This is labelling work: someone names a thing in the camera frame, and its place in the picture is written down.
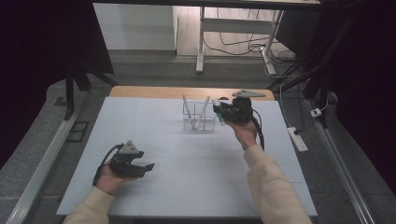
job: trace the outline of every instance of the wall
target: wall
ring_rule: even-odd
[[[107,49],[176,49],[175,7],[94,4],[94,8]]]

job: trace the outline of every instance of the floor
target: floor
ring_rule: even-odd
[[[177,7],[177,16],[177,55],[196,56],[200,29],[200,8]],[[205,8],[206,18],[271,21],[273,16],[273,10],[216,7]],[[206,46],[204,54],[205,56],[260,58],[262,55],[258,52],[258,48],[251,48],[251,50],[249,50],[248,46],[266,44],[267,38],[268,35],[205,32],[204,40],[206,42]],[[287,48],[277,41],[274,41],[272,50],[274,54],[278,54],[280,51],[287,50]],[[283,57],[289,57],[291,54],[292,52],[282,52]]]
[[[186,8],[188,12],[186,13],[196,16],[196,11],[189,12],[188,10],[192,10],[192,8]],[[257,10],[250,12],[250,17],[256,15],[255,11]],[[221,13],[224,16],[226,11],[221,10]],[[242,18],[245,18],[247,14],[247,10],[241,9],[240,15],[242,15]],[[179,40],[182,40],[182,23],[179,24],[179,29]],[[213,35],[213,38],[219,36],[216,33],[211,35]],[[209,36],[207,39],[208,44],[233,52],[242,52],[248,48],[247,46],[235,47],[235,49],[234,46],[226,48],[219,42],[217,44],[212,42]],[[241,35],[240,37],[240,40],[247,39],[249,39],[249,35]],[[240,40],[227,39],[230,42]],[[207,50],[205,54],[210,57],[205,59],[205,72],[198,76],[195,74],[193,55],[196,48],[194,46],[196,44],[192,41],[189,44],[183,44],[183,41],[179,42],[178,56],[111,54],[116,75],[110,77],[122,85],[238,89],[266,89],[274,81],[273,78],[265,75],[262,59],[256,52],[250,52],[248,57],[225,57],[225,54],[216,55],[217,52],[215,51],[212,55],[212,51]],[[289,65],[276,63],[275,67],[276,71],[282,74]],[[67,136],[68,141],[64,143],[24,223],[61,223],[63,220],[62,217],[55,216],[56,209],[89,139],[101,105],[111,90],[106,83],[95,77],[90,76],[90,80],[92,90],[89,92],[84,109],[77,119],[79,122],[88,124],[85,135],[70,133]],[[332,164],[314,121],[309,116],[309,111],[300,94],[303,88],[304,83],[298,88],[283,92],[282,95],[276,94],[276,99],[279,103],[282,103],[280,105],[284,108],[288,122],[298,128],[304,127],[301,136],[309,151],[304,154],[297,153],[297,156],[318,210],[318,216],[313,217],[312,220],[314,223],[320,224],[362,223],[356,215],[355,208]],[[64,93],[64,81],[55,83],[48,89],[47,102],[35,123],[0,172],[0,223],[6,223],[9,214],[63,121]],[[327,115],[328,130],[361,190],[361,194],[373,214],[375,223],[396,223],[395,195],[391,193],[374,166],[362,153],[359,145],[338,122],[334,113],[335,108],[336,101],[330,98]],[[260,223],[258,220],[244,220],[242,222]],[[132,223],[132,220],[111,217],[110,223]],[[134,223],[241,223],[241,220],[135,219]]]

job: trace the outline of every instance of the beige sleeve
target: beige sleeve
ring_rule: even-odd
[[[85,200],[73,209],[64,220],[64,223],[107,224],[107,212],[113,201],[114,196],[99,190],[97,187],[92,187],[91,192]]]
[[[311,223],[293,186],[261,146],[248,148],[244,158],[251,196],[265,224]]]

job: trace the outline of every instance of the metal frame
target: metal frame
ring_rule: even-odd
[[[313,100],[305,100],[305,105],[309,111],[313,110],[315,103]],[[371,212],[367,206],[366,201],[361,195],[361,191],[358,186],[355,184],[355,181],[352,178],[351,173],[347,169],[347,166],[341,156],[337,146],[332,140],[332,136],[330,135],[327,129],[324,129],[318,119],[314,119],[315,126],[318,129],[319,135],[325,144],[330,158],[332,159],[332,163],[339,174],[341,181],[346,189],[346,193],[349,195],[352,205],[354,206],[356,213],[361,220],[361,223],[364,224],[375,224],[374,218],[371,215]]]
[[[325,7],[319,1],[309,2],[266,2],[257,0],[92,0],[93,3],[108,4],[131,4],[131,5],[153,5],[153,6],[183,6],[183,7],[233,7],[233,8],[255,8],[255,9],[274,9],[274,10],[299,10],[299,11],[321,11]]]
[[[22,196],[18,200],[17,204],[14,207],[11,215],[8,218],[7,224],[14,223],[22,223],[26,216],[28,215],[30,208],[37,196],[37,193],[40,191],[41,186],[44,184],[44,181],[47,178],[48,173],[52,167],[52,164],[55,162],[66,136],[69,134],[71,128],[73,127],[76,118],[81,111],[83,104],[85,103],[87,92],[83,91],[77,101],[74,112],[71,114],[69,120],[64,120],[61,126],[58,129],[58,132],[53,137],[51,143],[49,144],[49,148],[41,159],[41,162],[38,164],[35,169],[35,173],[27,184],[25,190],[23,191]]]
[[[235,34],[269,35],[265,48],[262,49],[262,57],[265,61],[270,76],[276,75],[276,71],[269,55],[277,27],[283,11],[279,11],[274,21],[244,21],[230,19],[205,18],[205,7],[200,8],[200,31],[198,40],[198,53],[196,73],[204,72],[204,32],[221,32]]]

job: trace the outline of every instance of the table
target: table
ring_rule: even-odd
[[[90,191],[97,165],[107,151],[132,139],[145,151],[134,162],[156,165],[144,178],[121,187],[110,215],[259,217],[249,194],[248,166],[233,130],[218,123],[215,131],[183,129],[182,94],[199,102],[208,94],[212,99],[231,98],[233,92],[235,89],[115,87],[104,102],[57,214],[67,215]],[[263,126],[271,127],[263,129],[266,152],[276,158],[308,214],[316,216],[278,103],[271,92],[259,92],[267,96],[253,101],[253,107],[262,114]]]

